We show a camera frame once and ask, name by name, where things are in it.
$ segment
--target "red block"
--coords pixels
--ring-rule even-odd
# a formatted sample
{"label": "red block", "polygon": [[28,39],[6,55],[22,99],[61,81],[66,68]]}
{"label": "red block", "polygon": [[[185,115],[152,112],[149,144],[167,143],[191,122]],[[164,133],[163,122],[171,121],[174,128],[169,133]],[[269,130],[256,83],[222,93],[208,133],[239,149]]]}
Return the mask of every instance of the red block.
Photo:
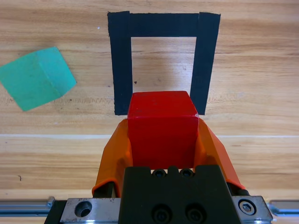
{"label": "red block", "polygon": [[133,93],[128,112],[133,165],[192,168],[198,124],[186,91]]}

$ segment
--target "wood grain surface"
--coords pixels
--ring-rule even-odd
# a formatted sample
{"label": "wood grain surface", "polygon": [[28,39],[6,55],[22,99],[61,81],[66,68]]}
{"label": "wood grain surface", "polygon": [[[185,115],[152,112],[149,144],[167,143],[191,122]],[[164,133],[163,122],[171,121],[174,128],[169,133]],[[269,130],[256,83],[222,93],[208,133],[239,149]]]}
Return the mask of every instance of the wood grain surface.
{"label": "wood grain surface", "polygon": [[[114,115],[107,28],[107,12],[125,10],[221,14],[202,118],[251,194],[299,198],[297,0],[2,0],[0,66],[57,46],[78,84],[28,112],[0,84],[0,199],[91,196],[103,148],[126,117]],[[132,38],[134,92],[190,91],[194,48],[192,37]]]}

